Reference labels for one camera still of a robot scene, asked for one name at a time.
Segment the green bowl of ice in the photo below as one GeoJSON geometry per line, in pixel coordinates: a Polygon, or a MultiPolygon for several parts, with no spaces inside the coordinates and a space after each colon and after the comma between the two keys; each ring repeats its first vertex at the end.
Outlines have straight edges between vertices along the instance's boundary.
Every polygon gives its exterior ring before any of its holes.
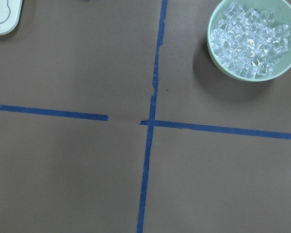
{"type": "Polygon", "coordinates": [[[291,5],[286,0],[223,0],[213,11],[207,46],[214,64],[246,82],[291,68],[291,5]]]}

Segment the cream bear serving tray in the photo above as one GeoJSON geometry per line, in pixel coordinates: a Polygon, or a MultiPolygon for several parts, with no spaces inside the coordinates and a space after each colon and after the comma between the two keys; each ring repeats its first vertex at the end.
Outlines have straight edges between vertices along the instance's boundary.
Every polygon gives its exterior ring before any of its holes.
{"type": "Polygon", "coordinates": [[[0,0],[0,36],[15,29],[19,22],[23,0],[0,0]]]}

